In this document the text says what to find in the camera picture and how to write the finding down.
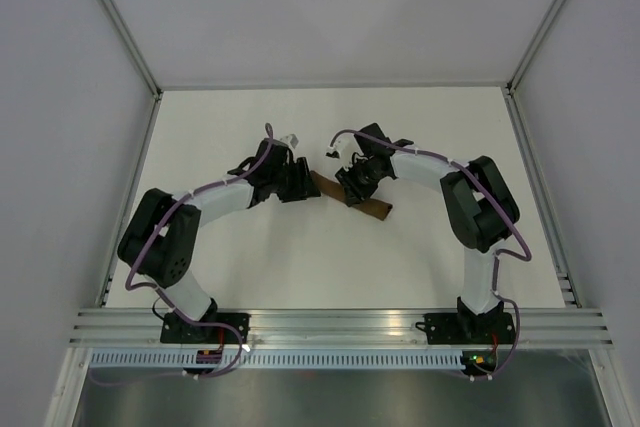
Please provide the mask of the brown cloth napkin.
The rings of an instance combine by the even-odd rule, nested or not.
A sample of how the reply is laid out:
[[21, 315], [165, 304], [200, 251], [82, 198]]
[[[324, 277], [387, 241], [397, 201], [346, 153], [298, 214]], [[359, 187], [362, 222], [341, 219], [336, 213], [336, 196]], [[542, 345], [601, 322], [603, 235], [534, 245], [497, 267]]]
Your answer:
[[[338, 182], [330, 180], [315, 171], [311, 171], [310, 175], [314, 184], [323, 195], [347, 205], [345, 190]], [[392, 211], [393, 205], [382, 200], [370, 198], [362, 203], [351, 205], [350, 208], [379, 221], [384, 221]]]

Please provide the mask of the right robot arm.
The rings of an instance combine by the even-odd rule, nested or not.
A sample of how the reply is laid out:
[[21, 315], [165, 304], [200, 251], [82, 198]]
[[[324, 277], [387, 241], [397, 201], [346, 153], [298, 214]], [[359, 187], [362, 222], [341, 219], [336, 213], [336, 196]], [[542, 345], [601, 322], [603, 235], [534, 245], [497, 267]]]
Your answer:
[[497, 294], [497, 276], [520, 211], [496, 163], [480, 156], [463, 164], [407, 139], [393, 142], [376, 123], [336, 133], [326, 154], [341, 163], [335, 177], [348, 206], [370, 199], [386, 178], [442, 194], [451, 230], [463, 247], [464, 277], [455, 313], [427, 314], [417, 323], [429, 344], [513, 343], [516, 327]]

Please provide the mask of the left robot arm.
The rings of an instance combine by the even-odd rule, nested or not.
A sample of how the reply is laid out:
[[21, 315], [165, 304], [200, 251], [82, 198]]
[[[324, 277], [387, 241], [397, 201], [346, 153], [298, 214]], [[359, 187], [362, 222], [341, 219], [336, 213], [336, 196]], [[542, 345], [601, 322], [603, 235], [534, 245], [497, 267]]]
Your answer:
[[253, 157], [219, 181], [182, 194], [148, 190], [117, 248], [119, 260], [130, 267], [125, 288], [155, 290], [188, 336], [198, 343], [212, 340], [218, 331], [218, 307], [190, 272], [198, 232], [273, 195], [282, 203], [318, 197], [307, 160], [294, 156], [297, 144], [293, 134], [265, 138]]

